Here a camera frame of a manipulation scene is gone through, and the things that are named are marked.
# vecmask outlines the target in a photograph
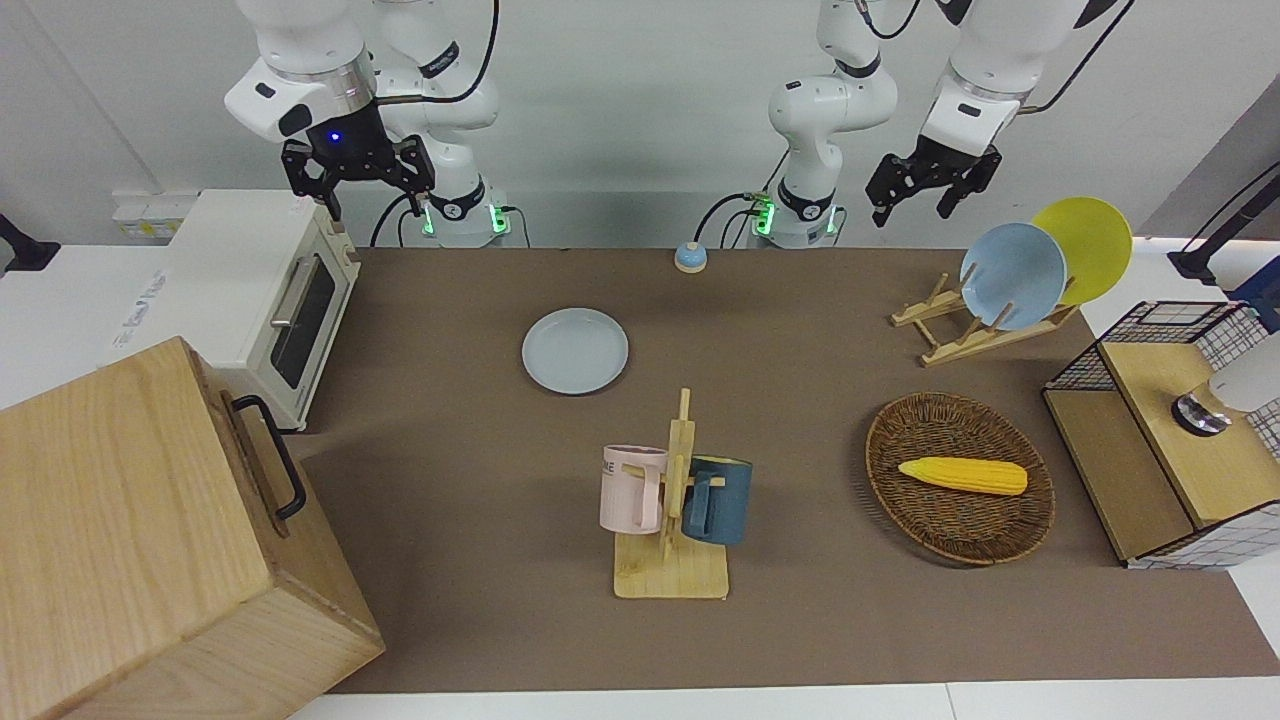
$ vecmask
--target brown table mat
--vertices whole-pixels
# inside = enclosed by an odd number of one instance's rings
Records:
[[[1270,675],[1225,574],[1119,568],[1041,386],[1056,333],[933,369],[886,315],[955,251],[365,252],[305,434],[289,439],[387,638],[338,692],[695,688]],[[588,397],[529,379],[525,332],[564,306],[626,329]],[[940,336],[947,320],[937,320]],[[696,447],[755,462],[726,601],[622,601],[596,525],[600,447],[662,446],[694,391]],[[886,402],[975,397],[1036,443],[1057,521],[989,569],[923,557],[877,519],[861,457]]]

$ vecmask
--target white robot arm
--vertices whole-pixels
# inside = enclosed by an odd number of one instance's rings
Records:
[[[440,208],[488,192],[471,150],[454,135],[486,127],[497,94],[440,29],[434,0],[376,0],[381,29],[412,69],[375,73],[348,0],[237,0],[261,58],[227,94],[228,110],[261,137],[284,142],[282,160],[297,195],[324,202],[334,219],[340,181],[378,179]],[[494,1],[494,33],[497,31]],[[493,36],[490,35],[490,53]],[[289,140],[305,133],[305,143]],[[431,158],[439,158],[438,177]],[[319,177],[307,172],[316,163]],[[444,220],[465,220],[467,213]],[[485,218],[484,224],[492,223]]]
[[[447,32],[435,0],[375,0],[383,37],[413,69],[385,69],[378,76],[383,122],[393,137],[420,135],[435,168],[428,196],[425,233],[445,247],[481,247],[506,232],[506,197],[476,167],[475,152],[460,131],[481,129],[498,118],[498,92],[481,79]],[[462,97],[451,104],[396,102],[406,97]],[[408,243],[420,243],[417,236]]]
[[[854,0],[820,0],[818,44],[835,72],[791,81],[769,100],[769,122],[790,151],[759,234],[780,247],[809,247],[826,234],[844,165],[832,135],[878,126],[897,106],[897,85]]]
[[[1001,155],[992,145],[1044,70],[1044,59],[1116,0],[938,0],[960,26],[960,42],[938,81],[936,99],[908,158],[886,155],[867,195],[883,225],[893,206],[916,192],[946,187],[938,214],[991,182]]]

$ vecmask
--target mug rack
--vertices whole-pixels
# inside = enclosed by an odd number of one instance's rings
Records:
[[[728,597],[728,555],[722,544],[699,542],[680,530],[689,465],[694,457],[694,421],[689,388],[680,391],[680,415],[671,421],[667,473],[662,477],[662,527],[645,536],[614,534],[613,594],[621,598]],[[712,484],[723,479],[713,478]]]

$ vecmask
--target power outlet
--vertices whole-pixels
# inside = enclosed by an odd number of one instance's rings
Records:
[[[124,237],[140,245],[166,245],[196,204],[197,193],[113,192],[111,197],[115,200],[111,220]]]

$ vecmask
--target wicker basket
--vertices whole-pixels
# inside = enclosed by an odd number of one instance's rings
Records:
[[[941,488],[897,470],[929,455],[1016,462],[1027,469],[1027,492]],[[886,405],[867,436],[867,474],[902,532],[955,561],[995,565],[1025,557],[1053,524],[1053,483],[1039,452],[995,410],[968,397],[922,392]]]

